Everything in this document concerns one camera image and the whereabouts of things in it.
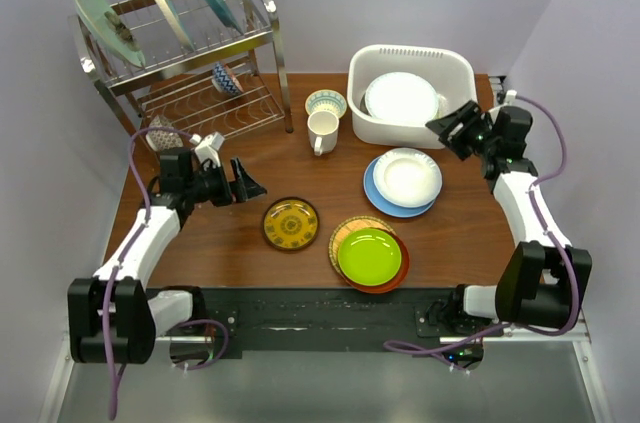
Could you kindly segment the white paper plate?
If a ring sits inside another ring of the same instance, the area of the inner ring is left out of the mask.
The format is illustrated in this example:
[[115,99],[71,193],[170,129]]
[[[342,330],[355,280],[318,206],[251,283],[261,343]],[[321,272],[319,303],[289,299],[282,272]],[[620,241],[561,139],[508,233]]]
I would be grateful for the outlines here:
[[381,155],[373,167],[373,181],[387,201],[405,208],[432,202],[443,186],[435,160],[413,148],[395,148]]

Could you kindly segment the white fluted bottom plate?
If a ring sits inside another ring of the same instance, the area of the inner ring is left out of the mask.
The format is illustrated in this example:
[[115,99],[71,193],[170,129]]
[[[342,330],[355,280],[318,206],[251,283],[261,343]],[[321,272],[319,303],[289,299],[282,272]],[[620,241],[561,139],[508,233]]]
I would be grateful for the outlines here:
[[373,80],[364,95],[373,118],[399,125],[423,125],[439,111],[439,96],[424,78],[409,72],[385,73]]

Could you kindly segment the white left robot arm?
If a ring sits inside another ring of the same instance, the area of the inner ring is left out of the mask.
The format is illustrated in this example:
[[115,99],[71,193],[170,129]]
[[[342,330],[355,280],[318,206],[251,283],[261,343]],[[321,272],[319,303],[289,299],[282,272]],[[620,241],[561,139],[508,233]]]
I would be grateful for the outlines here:
[[91,277],[77,278],[67,291],[70,352],[78,363],[144,364],[157,337],[179,329],[200,333],[207,323],[202,292],[177,286],[149,297],[151,274],[169,243],[197,205],[244,203],[266,194],[232,159],[233,176],[211,152],[198,156],[185,147],[159,154],[160,171],[142,188],[144,200],[134,224],[112,257]]

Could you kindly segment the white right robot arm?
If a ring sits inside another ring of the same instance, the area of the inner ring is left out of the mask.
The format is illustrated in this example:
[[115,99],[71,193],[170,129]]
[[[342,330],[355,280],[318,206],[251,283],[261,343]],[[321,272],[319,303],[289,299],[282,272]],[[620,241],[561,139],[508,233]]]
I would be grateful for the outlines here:
[[481,318],[556,336],[578,321],[592,268],[554,222],[534,163],[526,158],[531,113],[514,105],[484,111],[468,101],[427,128],[459,159],[477,156],[490,193],[501,207],[515,249],[494,286],[460,285],[445,312],[448,329],[469,335]]

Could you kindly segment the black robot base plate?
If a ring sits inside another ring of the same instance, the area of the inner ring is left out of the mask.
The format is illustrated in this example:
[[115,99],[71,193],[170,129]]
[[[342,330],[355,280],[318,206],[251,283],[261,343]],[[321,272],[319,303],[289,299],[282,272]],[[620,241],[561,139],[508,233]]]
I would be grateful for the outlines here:
[[434,347],[470,336],[490,320],[463,313],[454,288],[204,288],[195,316],[222,323],[228,358],[246,351],[380,352],[387,340]]

